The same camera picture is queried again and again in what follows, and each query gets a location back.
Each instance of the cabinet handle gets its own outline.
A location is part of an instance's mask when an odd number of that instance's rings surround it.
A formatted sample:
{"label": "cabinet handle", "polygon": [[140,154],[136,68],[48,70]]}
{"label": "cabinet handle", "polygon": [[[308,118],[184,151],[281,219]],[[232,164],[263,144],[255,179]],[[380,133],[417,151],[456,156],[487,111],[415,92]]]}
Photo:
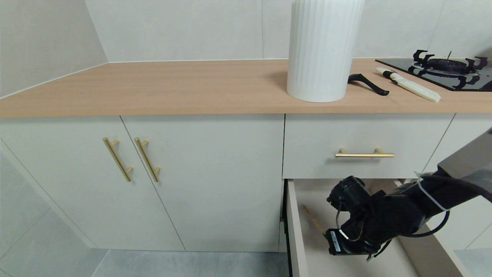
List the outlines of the cabinet handle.
{"label": "cabinet handle", "polygon": [[128,174],[133,170],[133,167],[129,167],[127,170],[125,170],[123,168],[122,162],[120,161],[120,158],[118,157],[118,155],[116,155],[116,153],[115,153],[115,151],[113,149],[113,146],[115,146],[116,144],[120,143],[120,141],[116,139],[113,142],[109,142],[109,139],[108,138],[103,138],[102,141],[104,142],[104,144],[108,148],[109,153],[111,153],[111,156],[113,156],[113,159],[115,159],[115,162],[118,165],[118,167],[120,168],[120,170],[122,171],[123,176],[126,179],[126,181],[127,182],[131,182],[130,176],[128,176]]}
{"label": "cabinet handle", "polygon": [[384,153],[380,148],[376,148],[374,153],[347,153],[345,148],[335,154],[335,158],[394,158],[393,153]]}
{"label": "cabinet handle", "polygon": [[154,181],[156,183],[159,182],[159,179],[157,179],[157,174],[160,171],[160,167],[156,167],[154,169],[154,167],[152,166],[149,158],[147,157],[147,154],[144,151],[144,146],[147,145],[147,144],[149,144],[149,141],[148,140],[144,140],[143,142],[140,142],[140,139],[139,138],[136,138],[135,139],[135,142],[137,143],[138,150],[140,151],[140,153],[142,153],[142,157],[144,157],[145,164],[147,165],[147,168],[149,168],[149,170],[150,170],[150,172],[152,174],[152,178],[154,179]]}

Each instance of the gas stove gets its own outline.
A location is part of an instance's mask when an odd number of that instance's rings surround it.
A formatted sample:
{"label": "gas stove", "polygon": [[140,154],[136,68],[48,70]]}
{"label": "gas stove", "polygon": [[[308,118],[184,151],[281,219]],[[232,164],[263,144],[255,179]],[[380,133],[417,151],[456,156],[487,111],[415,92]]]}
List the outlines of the gas stove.
{"label": "gas stove", "polygon": [[433,84],[452,91],[491,91],[492,67],[486,57],[475,59],[437,59],[434,55],[417,50],[413,59],[377,59],[377,62],[400,69]]}

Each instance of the black handle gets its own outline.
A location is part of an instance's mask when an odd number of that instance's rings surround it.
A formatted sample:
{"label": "black handle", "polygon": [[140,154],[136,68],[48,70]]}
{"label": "black handle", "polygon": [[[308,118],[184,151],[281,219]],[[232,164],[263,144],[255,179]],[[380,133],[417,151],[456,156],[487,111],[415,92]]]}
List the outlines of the black handle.
{"label": "black handle", "polygon": [[390,92],[387,90],[384,90],[375,84],[373,84],[371,81],[369,81],[366,77],[364,77],[362,74],[352,74],[348,77],[348,82],[353,82],[353,81],[359,81],[363,82],[364,84],[368,85],[375,93],[381,95],[381,96],[386,96]]}

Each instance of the wooden countertop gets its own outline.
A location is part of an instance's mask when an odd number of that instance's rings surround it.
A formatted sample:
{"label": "wooden countertop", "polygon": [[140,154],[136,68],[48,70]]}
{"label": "wooden countertop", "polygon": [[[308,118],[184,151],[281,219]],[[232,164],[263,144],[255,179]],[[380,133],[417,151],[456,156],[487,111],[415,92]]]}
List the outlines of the wooden countertop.
{"label": "wooden countertop", "polygon": [[452,92],[406,73],[436,92],[435,104],[375,73],[374,59],[354,59],[379,87],[349,84],[346,96],[310,103],[286,93],[287,60],[138,62],[104,64],[0,100],[0,117],[231,113],[490,112],[492,92]]}

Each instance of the backsplash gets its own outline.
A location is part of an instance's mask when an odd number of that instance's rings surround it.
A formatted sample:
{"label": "backsplash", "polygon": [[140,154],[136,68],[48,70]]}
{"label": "backsplash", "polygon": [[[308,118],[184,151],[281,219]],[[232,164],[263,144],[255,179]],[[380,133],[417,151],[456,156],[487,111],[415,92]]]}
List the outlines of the backsplash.
{"label": "backsplash", "polygon": [[[0,0],[0,96],[108,61],[285,59],[292,1]],[[492,57],[491,10],[492,0],[367,0],[354,56]]]}
{"label": "backsplash", "polygon": [[[287,58],[292,1],[86,3],[109,62],[125,62]],[[355,57],[490,52],[491,10],[492,0],[367,0]]]}

